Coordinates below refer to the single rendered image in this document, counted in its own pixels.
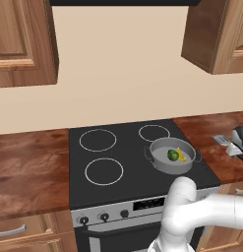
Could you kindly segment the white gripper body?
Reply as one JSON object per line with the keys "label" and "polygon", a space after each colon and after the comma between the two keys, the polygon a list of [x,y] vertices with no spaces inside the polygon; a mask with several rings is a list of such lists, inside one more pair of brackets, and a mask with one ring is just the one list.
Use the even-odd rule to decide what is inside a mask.
{"label": "white gripper body", "polygon": [[230,156],[230,157],[235,157],[238,155],[241,155],[242,152],[241,150],[236,147],[233,143],[229,144],[226,148],[226,153]]}

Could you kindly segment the grey spatula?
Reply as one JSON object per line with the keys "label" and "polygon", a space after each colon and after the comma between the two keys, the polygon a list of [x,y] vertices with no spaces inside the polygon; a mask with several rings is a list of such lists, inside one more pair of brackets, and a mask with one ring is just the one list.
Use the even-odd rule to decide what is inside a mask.
{"label": "grey spatula", "polygon": [[231,141],[227,139],[224,135],[215,135],[213,140],[221,146],[228,146],[231,144]]}

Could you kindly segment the yellow lemon wedge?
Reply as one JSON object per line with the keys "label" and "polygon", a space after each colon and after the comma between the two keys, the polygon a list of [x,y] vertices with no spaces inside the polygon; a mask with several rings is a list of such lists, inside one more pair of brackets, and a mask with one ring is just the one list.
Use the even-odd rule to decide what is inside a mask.
{"label": "yellow lemon wedge", "polygon": [[182,153],[182,151],[180,150],[180,148],[177,148],[177,153],[179,155],[179,160],[180,161],[186,161],[186,157],[184,156],[184,154]]}

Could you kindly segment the green avocado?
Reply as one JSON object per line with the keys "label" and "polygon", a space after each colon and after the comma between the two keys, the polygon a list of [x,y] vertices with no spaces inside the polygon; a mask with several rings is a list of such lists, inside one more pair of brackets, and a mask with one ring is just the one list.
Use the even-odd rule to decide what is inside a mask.
{"label": "green avocado", "polygon": [[175,150],[169,150],[167,152],[167,157],[171,160],[171,161],[177,161],[179,159],[179,154],[177,151]]}

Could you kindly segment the grey metal pot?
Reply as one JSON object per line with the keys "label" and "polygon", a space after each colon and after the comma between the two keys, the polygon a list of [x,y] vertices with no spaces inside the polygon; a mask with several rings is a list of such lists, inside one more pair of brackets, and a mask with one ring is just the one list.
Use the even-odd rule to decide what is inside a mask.
{"label": "grey metal pot", "polygon": [[[179,159],[171,161],[167,157],[169,150],[177,151],[178,147],[186,157],[186,161]],[[157,139],[149,147],[145,147],[145,157],[157,170],[166,174],[179,175],[188,172],[195,162],[200,162],[202,153],[184,140],[168,137]]]}

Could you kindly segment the wooden drawer front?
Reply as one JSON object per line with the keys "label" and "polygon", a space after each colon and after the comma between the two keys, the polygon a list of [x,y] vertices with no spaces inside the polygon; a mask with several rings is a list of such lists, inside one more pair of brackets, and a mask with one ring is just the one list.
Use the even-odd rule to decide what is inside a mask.
{"label": "wooden drawer front", "polygon": [[219,187],[219,193],[220,194],[226,194],[226,195],[243,196],[243,194],[236,194],[235,193],[236,188],[243,190],[243,181],[235,182],[235,183],[229,183],[229,184],[223,184],[223,185],[221,185]]}
{"label": "wooden drawer front", "polygon": [[23,224],[27,230],[18,234],[0,237],[0,243],[9,240],[47,237],[73,231],[73,223],[69,210],[10,220],[0,220],[0,232],[16,229]]}

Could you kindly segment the wooden base cupboard door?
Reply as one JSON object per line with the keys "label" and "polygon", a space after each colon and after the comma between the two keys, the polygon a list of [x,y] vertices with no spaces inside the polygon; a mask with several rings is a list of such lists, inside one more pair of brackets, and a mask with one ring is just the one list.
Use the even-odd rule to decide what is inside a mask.
{"label": "wooden base cupboard door", "polygon": [[0,252],[78,252],[76,244],[67,238],[25,242],[0,246]]}
{"label": "wooden base cupboard door", "polygon": [[196,252],[243,252],[243,230],[209,226]]}

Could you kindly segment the black hob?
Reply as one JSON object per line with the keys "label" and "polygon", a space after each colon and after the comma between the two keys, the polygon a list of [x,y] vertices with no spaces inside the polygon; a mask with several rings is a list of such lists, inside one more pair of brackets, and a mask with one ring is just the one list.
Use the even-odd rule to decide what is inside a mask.
{"label": "black hob", "polygon": [[153,167],[148,148],[168,136],[185,138],[171,119],[71,129],[70,208],[165,195],[175,177]]}

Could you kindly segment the silver oven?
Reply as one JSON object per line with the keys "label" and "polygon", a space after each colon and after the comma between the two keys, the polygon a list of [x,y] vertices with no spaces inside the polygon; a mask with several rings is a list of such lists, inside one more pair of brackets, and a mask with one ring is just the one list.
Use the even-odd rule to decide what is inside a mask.
{"label": "silver oven", "polygon": [[[89,182],[70,186],[70,210],[74,229],[87,227],[89,230],[112,230],[123,227],[152,223],[161,220],[161,211],[172,182],[160,180],[151,184],[117,182],[96,185]],[[123,219],[122,210],[129,216]],[[109,219],[99,218],[108,213]],[[81,217],[88,217],[86,225],[80,224]]]}

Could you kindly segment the black oven door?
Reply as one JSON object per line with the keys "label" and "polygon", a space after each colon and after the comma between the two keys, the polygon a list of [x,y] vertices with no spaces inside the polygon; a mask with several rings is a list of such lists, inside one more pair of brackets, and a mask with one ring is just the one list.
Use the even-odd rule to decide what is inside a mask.
{"label": "black oven door", "polygon": [[83,233],[87,227],[75,228],[78,252],[139,252],[148,250],[151,243],[159,235],[160,228],[147,228],[99,237]]}

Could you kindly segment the black range hood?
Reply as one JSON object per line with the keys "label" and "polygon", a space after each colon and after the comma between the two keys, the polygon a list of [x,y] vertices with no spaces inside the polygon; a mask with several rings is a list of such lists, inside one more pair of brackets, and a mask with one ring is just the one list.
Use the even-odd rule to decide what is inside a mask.
{"label": "black range hood", "polygon": [[202,0],[48,0],[51,6],[198,6]]}

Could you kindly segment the wooden wall cupboard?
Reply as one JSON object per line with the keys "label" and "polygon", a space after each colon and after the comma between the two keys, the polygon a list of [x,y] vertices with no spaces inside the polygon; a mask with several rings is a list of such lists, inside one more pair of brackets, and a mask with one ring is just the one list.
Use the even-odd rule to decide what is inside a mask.
{"label": "wooden wall cupboard", "polygon": [[213,75],[243,73],[243,0],[190,7],[181,56]]}
{"label": "wooden wall cupboard", "polygon": [[58,71],[49,0],[0,0],[0,88],[55,85]]}

